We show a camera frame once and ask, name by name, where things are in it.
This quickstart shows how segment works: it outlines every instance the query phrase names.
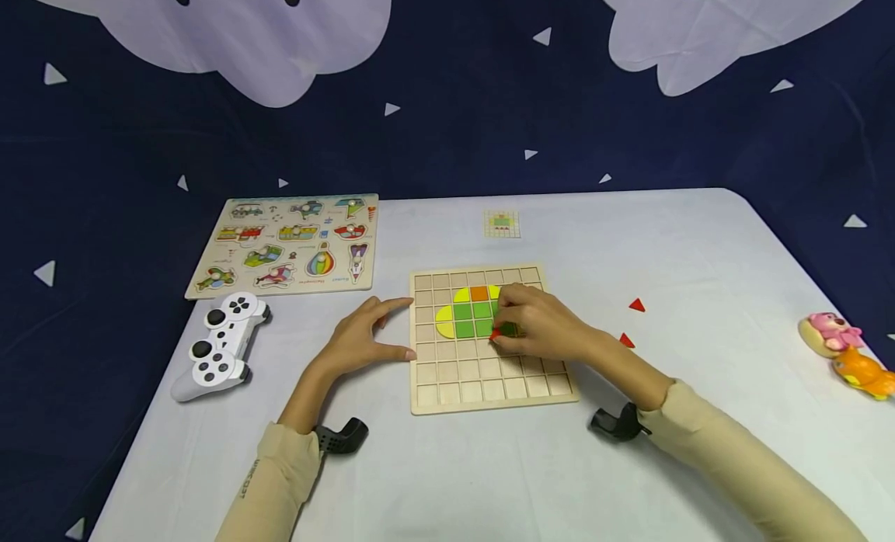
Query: beige sleeve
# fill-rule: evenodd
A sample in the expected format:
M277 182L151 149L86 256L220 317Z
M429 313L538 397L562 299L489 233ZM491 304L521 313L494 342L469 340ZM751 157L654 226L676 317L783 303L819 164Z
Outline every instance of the beige sleeve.
M269 424L214 542L288 542L319 470L317 434Z
M640 412L640 423L656 446L730 497L766 540L866 541L834 502L687 384L673 384L659 410Z

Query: black wrist strap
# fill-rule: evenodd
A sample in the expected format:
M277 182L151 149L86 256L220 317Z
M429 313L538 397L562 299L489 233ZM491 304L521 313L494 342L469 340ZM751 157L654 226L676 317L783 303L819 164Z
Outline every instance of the black wrist strap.
M640 435L641 431L647 435L653 435L652 431L643 428L640 421L637 420L637 407L634 402L629 402L618 414L618 417L599 408L594 413L594 417L590 419L588 426L590 431L610 436L613 440L624 442L633 440Z
M370 429L363 421L352 418L342 431L335 432L326 426L314 426L320 453L350 454L356 452L367 438Z

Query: green square tile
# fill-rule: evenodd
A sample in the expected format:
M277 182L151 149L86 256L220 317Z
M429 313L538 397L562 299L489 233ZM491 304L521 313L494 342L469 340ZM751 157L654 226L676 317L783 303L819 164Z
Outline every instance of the green square tile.
M472 321L454 323L454 330L457 330L458 338L472 338L475 336L475 326L472 324Z
M491 336L491 332L493 332L494 326L493 321L491 319L483 319L481 321L475 321L475 335L478 337L488 338Z
M473 303L472 317L475 318L491 318L491 307L488 301L481 303Z
M500 326L500 334L504 336L516 336L516 325L513 323L504 323Z
M467 321L472 318L472 307L468 303L455 303L454 320Z

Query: hand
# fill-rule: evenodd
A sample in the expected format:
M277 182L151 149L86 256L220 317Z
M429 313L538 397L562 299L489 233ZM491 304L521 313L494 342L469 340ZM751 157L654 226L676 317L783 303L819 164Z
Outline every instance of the hand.
M343 318L332 338L314 359L317 366L323 366L334 375L343 375L359 370L374 361L416 360L416 353L405 346L389 346L373 340L373 330L383 328L388 314L397 308L407 307L412 298L397 298L380 301L375 295L352 314Z
M525 337L498 336L494 343L509 353L548 360L583 360L606 332L591 328L554 295L513 283L500 290L494 325L516 323Z

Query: orange toy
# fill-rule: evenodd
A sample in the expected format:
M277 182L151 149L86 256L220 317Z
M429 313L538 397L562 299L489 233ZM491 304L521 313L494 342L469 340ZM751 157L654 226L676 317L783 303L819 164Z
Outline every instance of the orange toy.
M849 346L832 362L834 371L855 389L865 391L878 401L895 394L895 373L887 371L876 360Z

